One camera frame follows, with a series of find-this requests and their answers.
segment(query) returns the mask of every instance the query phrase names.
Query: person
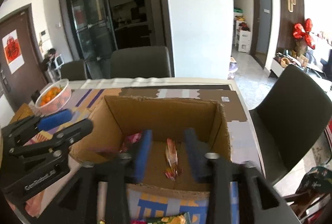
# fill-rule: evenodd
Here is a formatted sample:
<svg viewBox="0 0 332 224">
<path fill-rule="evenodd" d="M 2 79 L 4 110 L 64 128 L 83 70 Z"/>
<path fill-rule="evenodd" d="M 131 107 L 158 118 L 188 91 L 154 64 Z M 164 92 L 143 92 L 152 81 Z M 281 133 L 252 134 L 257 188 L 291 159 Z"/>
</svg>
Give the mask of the person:
<svg viewBox="0 0 332 224">
<path fill-rule="evenodd" d="M 51 65 L 51 68 L 55 69 L 55 56 L 56 56 L 56 50 L 54 48 L 51 48 L 47 51 L 44 60 L 40 64 L 40 68 L 43 72 L 47 71 L 49 69 L 49 64 Z"/>
</svg>

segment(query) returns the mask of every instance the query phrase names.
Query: red paper decoration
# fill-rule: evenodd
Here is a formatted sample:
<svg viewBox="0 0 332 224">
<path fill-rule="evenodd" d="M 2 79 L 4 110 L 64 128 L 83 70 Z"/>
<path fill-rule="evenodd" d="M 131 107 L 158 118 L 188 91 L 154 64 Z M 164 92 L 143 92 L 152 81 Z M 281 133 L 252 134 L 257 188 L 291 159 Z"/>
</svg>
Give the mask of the red paper decoration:
<svg viewBox="0 0 332 224">
<path fill-rule="evenodd" d="M 310 32 L 312 30 L 313 24 L 310 18 L 308 18 L 304 23 L 305 32 Z"/>
<path fill-rule="evenodd" d="M 310 36 L 309 33 L 307 33 L 304 37 L 305 42 L 307 43 L 307 45 L 311 48 L 311 49 L 316 49 L 316 44 L 315 41 L 313 40 L 313 38 Z"/>
<path fill-rule="evenodd" d="M 303 26 L 300 23 L 294 25 L 293 36 L 295 39 L 301 39 L 305 35 Z"/>
</svg>

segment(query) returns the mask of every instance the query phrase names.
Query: wooden door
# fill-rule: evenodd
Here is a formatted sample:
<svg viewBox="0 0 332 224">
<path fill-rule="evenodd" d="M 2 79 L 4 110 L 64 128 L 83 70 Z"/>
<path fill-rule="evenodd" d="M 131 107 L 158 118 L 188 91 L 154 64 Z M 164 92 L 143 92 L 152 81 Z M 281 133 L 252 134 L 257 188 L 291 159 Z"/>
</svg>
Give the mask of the wooden door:
<svg viewBox="0 0 332 224">
<path fill-rule="evenodd" d="M 36 90 L 47 85 L 31 37 L 28 10 L 0 23 L 0 81 L 15 111 L 23 103 L 29 103 Z"/>
</svg>

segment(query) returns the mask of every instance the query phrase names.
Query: dark gray chair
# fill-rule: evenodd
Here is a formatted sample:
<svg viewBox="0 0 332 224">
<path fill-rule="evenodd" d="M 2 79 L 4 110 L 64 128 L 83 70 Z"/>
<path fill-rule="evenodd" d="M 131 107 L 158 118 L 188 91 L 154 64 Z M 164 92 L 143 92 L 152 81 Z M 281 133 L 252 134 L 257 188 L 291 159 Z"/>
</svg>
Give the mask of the dark gray chair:
<svg viewBox="0 0 332 224">
<path fill-rule="evenodd" d="M 332 103 L 310 76 L 289 65 L 250 115 L 266 179 L 276 184 L 322 134 L 332 116 Z"/>
<path fill-rule="evenodd" d="M 114 51 L 111 56 L 111 78 L 170 76 L 170 60 L 165 46 L 125 48 Z"/>
<path fill-rule="evenodd" d="M 72 61 L 62 65 L 61 69 L 61 79 L 68 79 L 69 81 L 86 80 L 86 67 L 85 61 Z"/>
</svg>

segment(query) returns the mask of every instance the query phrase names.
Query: chair backrest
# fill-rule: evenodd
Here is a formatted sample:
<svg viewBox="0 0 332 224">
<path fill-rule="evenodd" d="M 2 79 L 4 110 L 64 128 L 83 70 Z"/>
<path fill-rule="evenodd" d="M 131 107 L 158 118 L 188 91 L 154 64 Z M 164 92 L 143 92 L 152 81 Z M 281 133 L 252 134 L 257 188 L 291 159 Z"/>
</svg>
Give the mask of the chair backrest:
<svg viewBox="0 0 332 224">
<path fill-rule="evenodd" d="M 328 125 L 332 103 L 310 76 L 289 65 L 256 110 L 290 170 Z"/>
<path fill-rule="evenodd" d="M 111 56 L 111 78 L 170 76 L 170 60 L 165 46 L 125 48 L 114 51 Z"/>
<path fill-rule="evenodd" d="M 72 61 L 68 62 L 61 67 L 61 79 L 68 79 L 69 81 L 78 81 L 78 80 L 86 80 L 86 67 L 85 61 Z"/>
</svg>

